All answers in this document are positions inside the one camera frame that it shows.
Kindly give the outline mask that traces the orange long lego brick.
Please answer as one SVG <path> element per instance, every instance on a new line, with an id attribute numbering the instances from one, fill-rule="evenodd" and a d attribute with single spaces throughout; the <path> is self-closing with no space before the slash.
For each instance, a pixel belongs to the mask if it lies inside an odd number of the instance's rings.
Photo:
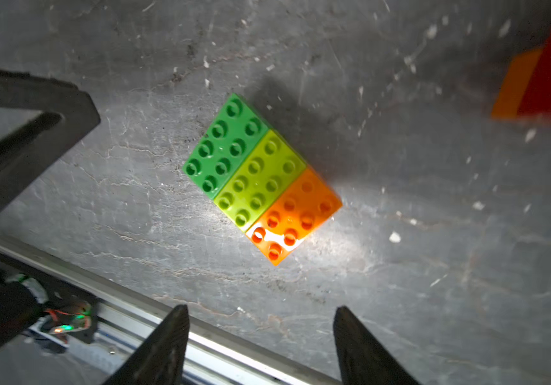
<path id="1" fill-rule="evenodd" d="M 307 167 L 246 231 L 248 239 L 278 266 L 343 206 L 340 197 Z"/>

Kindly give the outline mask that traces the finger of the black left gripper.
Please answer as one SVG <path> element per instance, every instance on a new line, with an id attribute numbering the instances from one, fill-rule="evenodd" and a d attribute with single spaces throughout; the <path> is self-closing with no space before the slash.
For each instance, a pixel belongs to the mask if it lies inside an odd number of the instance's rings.
<path id="1" fill-rule="evenodd" d="M 73 83 L 0 70 L 0 108 L 39 114 L 0 140 L 0 213 L 96 128 L 92 97 Z"/>

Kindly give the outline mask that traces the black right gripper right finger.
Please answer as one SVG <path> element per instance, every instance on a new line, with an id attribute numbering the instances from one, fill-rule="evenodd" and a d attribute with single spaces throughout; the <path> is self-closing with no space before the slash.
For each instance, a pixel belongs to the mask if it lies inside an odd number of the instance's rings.
<path id="1" fill-rule="evenodd" d="M 347 306 L 336 310 L 333 335 L 342 384 L 419 385 Z"/>

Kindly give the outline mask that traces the orange small lego brick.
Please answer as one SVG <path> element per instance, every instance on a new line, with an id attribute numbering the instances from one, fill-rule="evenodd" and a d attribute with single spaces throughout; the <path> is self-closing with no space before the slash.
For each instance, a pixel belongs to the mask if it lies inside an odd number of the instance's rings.
<path id="1" fill-rule="evenodd" d="M 519 106 L 542 53 L 543 47 L 537 47 L 511 61 L 490 114 L 493 119 L 513 120 L 518 117 Z"/>

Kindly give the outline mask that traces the green long lego brick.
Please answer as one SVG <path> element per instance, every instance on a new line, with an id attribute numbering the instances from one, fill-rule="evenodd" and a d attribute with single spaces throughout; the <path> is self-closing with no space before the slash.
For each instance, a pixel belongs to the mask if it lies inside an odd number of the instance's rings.
<path id="1" fill-rule="evenodd" d="M 243 97 L 233 93 L 182 171 L 214 200 L 269 129 L 269 123 Z"/>

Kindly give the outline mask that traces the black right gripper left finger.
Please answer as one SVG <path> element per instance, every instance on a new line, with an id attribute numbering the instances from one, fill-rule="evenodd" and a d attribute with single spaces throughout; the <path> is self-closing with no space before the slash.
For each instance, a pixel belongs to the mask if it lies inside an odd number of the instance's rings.
<path id="1" fill-rule="evenodd" d="M 188 308 L 176 306 L 104 385 L 180 384 L 189 333 Z"/>

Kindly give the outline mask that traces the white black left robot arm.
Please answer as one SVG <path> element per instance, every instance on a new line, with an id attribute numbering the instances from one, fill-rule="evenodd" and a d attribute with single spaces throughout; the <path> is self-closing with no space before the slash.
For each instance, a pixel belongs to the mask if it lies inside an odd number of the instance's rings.
<path id="1" fill-rule="evenodd" d="M 36 116 L 0 139 L 0 213 L 100 124 L 91 96 L 72 83 L 0 70 L 0 109 Z M 0 348 L 38 321 L 43 303 L 22 282 L 0 287 Z"/>

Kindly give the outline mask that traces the lime green lego brick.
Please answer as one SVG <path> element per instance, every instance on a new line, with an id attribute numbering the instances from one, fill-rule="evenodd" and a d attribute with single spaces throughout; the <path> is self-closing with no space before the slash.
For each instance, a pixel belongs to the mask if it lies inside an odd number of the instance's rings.
<path id="1" fill-rule="evenodd" d="M 270 129 L 214 199 L 246 232 L 307 167 L 280 134 Z"/>

